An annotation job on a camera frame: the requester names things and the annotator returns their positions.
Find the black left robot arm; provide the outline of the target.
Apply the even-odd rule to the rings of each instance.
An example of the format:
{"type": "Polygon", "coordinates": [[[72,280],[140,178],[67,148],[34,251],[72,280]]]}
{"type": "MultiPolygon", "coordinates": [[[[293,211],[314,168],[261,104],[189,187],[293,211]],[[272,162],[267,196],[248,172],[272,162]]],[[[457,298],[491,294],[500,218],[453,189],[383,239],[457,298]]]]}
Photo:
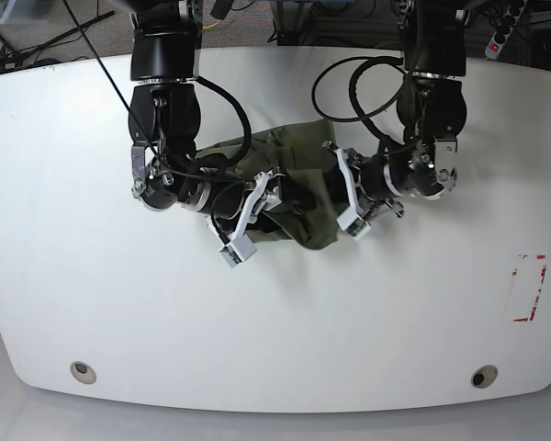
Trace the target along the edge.
{"type": "Polygon", "coordinates": [[[457,136],[467,120],[464,12],[452,1],[402,1],[399,7],[402,55],[359,58],[348,85],[350,120],[377,138],[377,152],[364,157],[332,141],[325,144],[336,157],[348,200],[336,221],[356,240],[381,214],[401,217],[402,198],[437,200],[457,181],[457,136]],[[402,84],[387,103],[365,111],[358,82],[380,64],[396,68],[402,84]]]}

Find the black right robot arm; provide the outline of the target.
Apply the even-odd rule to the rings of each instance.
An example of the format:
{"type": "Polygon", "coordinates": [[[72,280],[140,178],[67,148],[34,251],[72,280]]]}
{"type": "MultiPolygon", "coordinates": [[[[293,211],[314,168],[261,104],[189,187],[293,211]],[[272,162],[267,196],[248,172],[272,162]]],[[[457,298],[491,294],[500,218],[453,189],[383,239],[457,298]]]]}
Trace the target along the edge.
{"type": "Polygon", "coordinates": [[[247,233],[250,225],[280,209],[302,214],[315,208],[315,199],[278,166],[236,175],[251,150],[252,128],[239,101],[198,73],[202,2],[131,1],[129,10],[134,27],[130,78],[136,84],[129,106],[133,196],[149,209],[179,204],[205,215],[221,255],[236,266],[256,251],[247,233]],[[199,155],[196,85],[234,109],[242,142],[233,153],[199,155]]]}

